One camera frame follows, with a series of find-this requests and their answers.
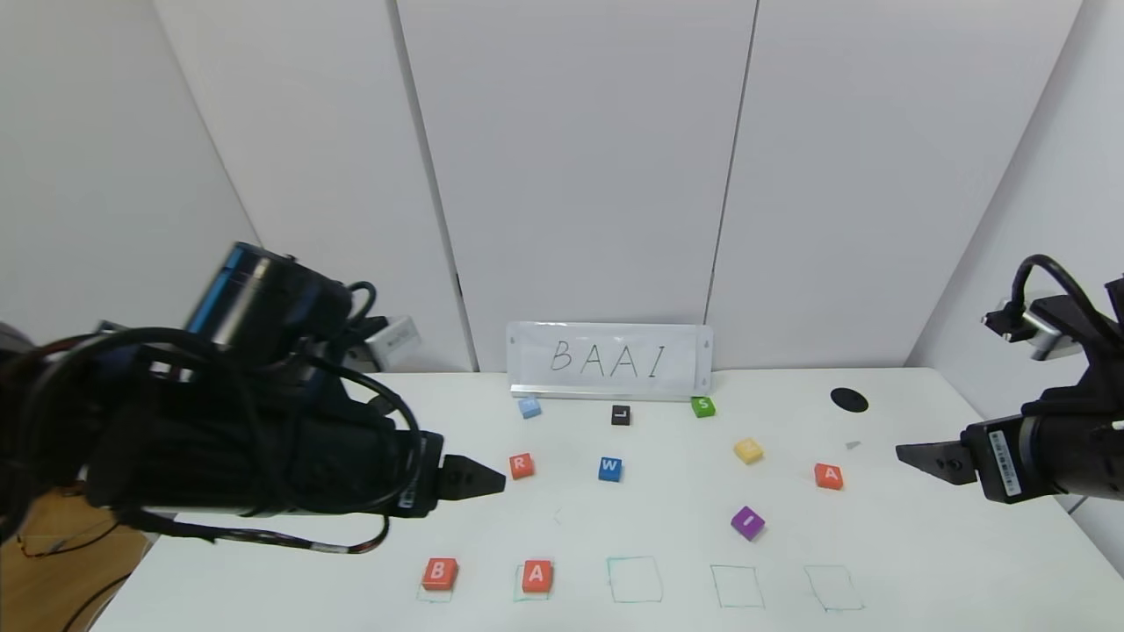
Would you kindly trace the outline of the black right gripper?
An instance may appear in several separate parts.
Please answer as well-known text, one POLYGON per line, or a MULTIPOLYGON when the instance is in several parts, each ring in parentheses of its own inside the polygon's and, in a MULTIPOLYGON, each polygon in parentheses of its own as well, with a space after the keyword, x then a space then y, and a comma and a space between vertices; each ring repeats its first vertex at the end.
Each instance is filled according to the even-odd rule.
POLYGON ((1123 433, 1099 416, 1012 416, 972 424, 961 441, 895 446, 900 463, 951 485, 979 479, 1004 504, 1077 495, 1123 499, 1123 433))

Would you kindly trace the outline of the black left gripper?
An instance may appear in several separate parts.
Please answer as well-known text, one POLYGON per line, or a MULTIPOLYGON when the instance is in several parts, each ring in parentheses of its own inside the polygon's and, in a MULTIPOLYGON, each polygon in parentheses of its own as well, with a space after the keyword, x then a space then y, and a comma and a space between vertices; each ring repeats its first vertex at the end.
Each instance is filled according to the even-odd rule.
POLYGON ((422 520, 439 502, 505 493, 507 478, 466 455, 445 455, 439 434, 398 428, 380 413, 310 419, 310 504, 318 514, 422 520))

